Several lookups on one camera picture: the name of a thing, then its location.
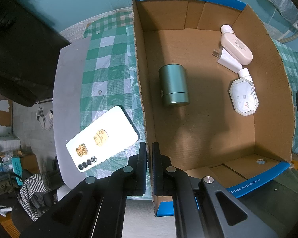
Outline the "green checkered tablecloth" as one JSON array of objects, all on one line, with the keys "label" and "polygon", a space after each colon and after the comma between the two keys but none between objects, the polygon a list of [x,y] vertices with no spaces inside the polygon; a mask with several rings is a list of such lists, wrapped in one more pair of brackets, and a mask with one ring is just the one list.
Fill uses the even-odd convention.
[{"label": "green checkered tablecloth", "polygon": [[88,175],[103,178],[125,166],[130,156],[138,154],[140,143],[145,141],[131,8],[100,15],[86,27],[83,36],[91,39],[82,77],[81,129],[120,105],[140,134],[134,145],[87,171]]}]

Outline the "small white bottle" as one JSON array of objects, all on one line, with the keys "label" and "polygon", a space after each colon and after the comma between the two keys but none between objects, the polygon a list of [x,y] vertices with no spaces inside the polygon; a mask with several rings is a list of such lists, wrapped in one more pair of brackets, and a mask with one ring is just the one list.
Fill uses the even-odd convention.
[{"label": "small white bottle", "polygon": [[249,80],[250,82],[253,83],[253,79],[252,77],[250,76],[250,73],[248,71],[247,68],[242,68],[239,72],[238,72],[238,76],[239,78],[241,79],[246,79],[246,80]]}]

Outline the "pink lotion bottle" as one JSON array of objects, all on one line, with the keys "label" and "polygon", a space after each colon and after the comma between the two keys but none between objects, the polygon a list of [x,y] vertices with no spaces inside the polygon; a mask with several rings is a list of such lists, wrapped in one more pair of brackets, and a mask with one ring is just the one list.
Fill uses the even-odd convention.
[{"label": "pink lotion bottle", "polygon": [[236,36],[230,25],[222,25],[220,27],[221,46],[228,51],[240,64],[246,66],[253,60],[251,50]]}]

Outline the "striped clothing pile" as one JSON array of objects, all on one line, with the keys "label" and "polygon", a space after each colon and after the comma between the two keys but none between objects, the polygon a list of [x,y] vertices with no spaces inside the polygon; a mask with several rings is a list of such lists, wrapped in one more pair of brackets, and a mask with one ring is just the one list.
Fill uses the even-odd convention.
[{"label": "striped clothing pile", "polygon": [[17,199],[33,221],[56,203],[57,189],[64,184],[58,170],[32,174],[25,169],[22,171],[22,182]]}]

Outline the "teal cardboard box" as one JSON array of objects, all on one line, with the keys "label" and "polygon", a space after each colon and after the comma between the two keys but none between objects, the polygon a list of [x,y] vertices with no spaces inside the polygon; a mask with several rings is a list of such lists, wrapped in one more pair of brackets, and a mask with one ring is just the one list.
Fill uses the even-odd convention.
[{"label": "teal cardboard box", "polygon": [[16,175],[18,175],[19,177],[16,178],[16,181],[18,183],[19,186],[22,186],[23,185],[23,182],[22,182],[22,165],[21,165],[21,160],[19,158],[19,156],[14,156],[11,158],[11,162],[12,162],[12,165],[13,165],[13,171]]}]

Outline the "white charger adapter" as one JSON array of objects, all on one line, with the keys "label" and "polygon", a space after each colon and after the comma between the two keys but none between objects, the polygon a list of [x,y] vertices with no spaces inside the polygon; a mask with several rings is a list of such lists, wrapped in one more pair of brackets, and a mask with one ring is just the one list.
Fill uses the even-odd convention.
[{"label": "white charger adapter", "polygon": [[218,64],[234,73],[238,73],[242,69],[242,65],[223,47],[220,50],[214,49],[212,55],[217,58]]}]

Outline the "blue-edged cardboard box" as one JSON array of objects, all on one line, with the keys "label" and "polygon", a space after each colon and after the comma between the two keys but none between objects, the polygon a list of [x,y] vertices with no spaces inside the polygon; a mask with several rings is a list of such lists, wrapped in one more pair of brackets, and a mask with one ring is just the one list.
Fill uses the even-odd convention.
[{"label": "blue-edged cardboard box", "polygon": [[[211,175],[241,197],[282,173],[292,159],[295,110],[281,56],[253,9],[238,0],[132,0],[147,150],[158,142],[172,165]],[[229,88],[237,75],[212,55],[228,24],[252,51],[248,71],[259,106],[242,116]],[[185,68],[190,103],[165,106],[159,69]]]}]

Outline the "green metal tin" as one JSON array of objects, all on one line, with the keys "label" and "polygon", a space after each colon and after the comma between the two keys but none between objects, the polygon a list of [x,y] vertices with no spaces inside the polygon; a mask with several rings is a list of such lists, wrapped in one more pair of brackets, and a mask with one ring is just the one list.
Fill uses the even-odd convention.
[{"label": "green metal tin", "polygon": [[159,69],[161,100],[165,106],[185,106],[190,103],[185,68],[167,64]]}]

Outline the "white smartphone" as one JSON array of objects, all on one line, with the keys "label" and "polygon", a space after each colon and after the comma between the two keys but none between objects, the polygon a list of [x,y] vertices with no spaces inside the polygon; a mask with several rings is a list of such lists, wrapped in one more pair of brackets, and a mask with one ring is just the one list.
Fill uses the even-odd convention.
[{"label": "white smartphone", "polygon": [[83,173],[133,145],[140,134],[119,105],[105,112],[66,143],[74,165]]}]

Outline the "white octagonal jar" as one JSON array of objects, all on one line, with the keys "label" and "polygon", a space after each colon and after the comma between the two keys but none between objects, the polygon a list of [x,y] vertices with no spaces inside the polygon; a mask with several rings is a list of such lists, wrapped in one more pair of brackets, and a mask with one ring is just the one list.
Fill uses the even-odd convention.
[{"label": "white octagonal jar", "polygon": [[259,100],[254,84],[245,78],[234,80],[229,89],[234,110],[246,117],[256,112]]}]

